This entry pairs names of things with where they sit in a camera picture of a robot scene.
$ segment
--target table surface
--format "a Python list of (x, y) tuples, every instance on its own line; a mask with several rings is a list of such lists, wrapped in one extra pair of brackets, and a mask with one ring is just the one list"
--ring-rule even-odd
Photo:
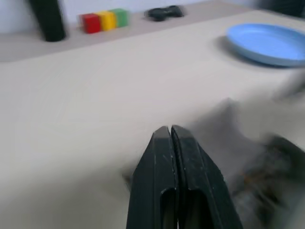
[[(2, 63), (1, 228), (124, 228), (121, 169), (139, 160), (154, 130), (200, 126), (227, 98), (239, 103), (245, 136), (274, 132), (305, 148), (304, 104), (272, 99), (301, 70), (234, 54), (225, 32), (245, 22), (305, 29), (303, 21), (246, 10)], [(229, 173), (222, 156), (211, 157)]]

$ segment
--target blue plate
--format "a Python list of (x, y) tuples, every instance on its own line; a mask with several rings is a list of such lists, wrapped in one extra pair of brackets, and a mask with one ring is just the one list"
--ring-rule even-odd
[(241, 55), (277, 66), (305, 64), (305, 34), (268, 24), (241, 24), (231, 27), (227, 38)]

